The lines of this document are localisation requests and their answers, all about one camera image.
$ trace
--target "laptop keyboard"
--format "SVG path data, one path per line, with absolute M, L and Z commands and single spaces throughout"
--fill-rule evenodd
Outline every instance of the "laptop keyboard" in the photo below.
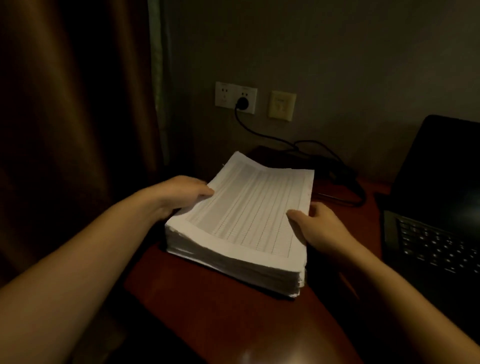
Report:
M 404 255 L 452 274 L 480 277 L 480 253 L 445 231 L 397 219 L 400 249 Z

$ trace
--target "wall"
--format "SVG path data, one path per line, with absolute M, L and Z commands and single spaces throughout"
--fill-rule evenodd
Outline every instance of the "wall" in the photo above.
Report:
M 206 179 L 235 150 L 282 147 L 214 106 L 215 81 L 248 85 L 247 125 L 392 181 L 425 116 L 480 121 L 479 15 L 474 0 L 166 1 L 172 147 Z M 293 122 L 267 118 L 271 90 L 298 94 Z

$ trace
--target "beige wall plate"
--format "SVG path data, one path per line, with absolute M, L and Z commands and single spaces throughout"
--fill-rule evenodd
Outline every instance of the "beige wall plate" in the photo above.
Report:
M 270 105 L 268 107 L 268 117 L 292 121 L 296 99 L 297 94 L 272 91 L 272 94 L 270 95 Z

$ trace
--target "cable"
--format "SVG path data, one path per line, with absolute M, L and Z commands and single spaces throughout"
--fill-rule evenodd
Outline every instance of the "cable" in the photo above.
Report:
M 249 133 L 252 133 L 253 135 L 256 135 L 256 136 L 260 136 L 262 138 L 275 140 L 275 141 L 284 143 L 284 144 L 288 145 L 289 147 L 291 147 L 291 149 L 280 150 L 279 153 L 296 152 L 296 153 L 302 154 L 304 156 L 307 156 L 309 158 L 319 157 L 318 155 L 315 155 L 315 154 L 309 154 L 309 153 L 302 152 L 297 145 L 297 144 L 301 144 L 301 143 L 313 143 L 313 144 L 320 145 L 322 148 L 324 148 L 326 151 L 328 151 L 343 167 L 345 167 L 345 169 L 350 170 L 346 166 L 346 164 L 342 161 L 342 159 L 336 153 L 334 153 L 330 148 L 328 148 L 325 144 L 323 144 L 322 142 L 319 142 L 317 140 L 297 140 L 296 142 L 291 143 L 288 140 L 277 138 L 277 137 L 271 136 L 271 135 L 257 133 L 256 131 L 250 129 L 248 126 L 246 126 L 244 123 L 241 122 L 240 118 L 238 117 L 238 113 L 237 113 L 237 110 L 245 110 L 247 108 L 248 108 L 248 100 L 244 97 L 239 98 L 239 100 L 237 101 L 237 104 L 235 105 L 235 110 L 234 110 L 235 119 L 237 119 L 238 123 Z M 367 199 L 367 196 L 366 196 L 366 193 L 365 193 L 364 189 L 356 181 L 355 176 L 353 176 L 353 175 L 352 176 L 347 175 L 347 177 L 342 176 L 342 181 L 343 181 L 342 184 L 344 186 L 346 186 L 354 194 L 356 194 L 358 197 L 360 197 L 359 201 L 350 201 L 350 200 L 346 200 L 346 199 L 343 199 L 343 198 L 330 196 L 330 195 L 327 195 L 327 194 L 321 194 L 319 192 L 313 192 L 312 195 L 314 197 L 317 196 L 317 197 L 323 198 L 323 199 L 326 198 L 331 202 L 340 203 L 343 206 L 351 206 L 351 207 L 362 206 L 365 203 L 365 201 Z

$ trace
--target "black laptop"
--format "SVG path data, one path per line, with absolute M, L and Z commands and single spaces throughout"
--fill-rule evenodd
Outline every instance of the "black laptop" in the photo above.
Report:
M 428 116 L 383 220 L 385 262 L 480 343 L 480 123 Z

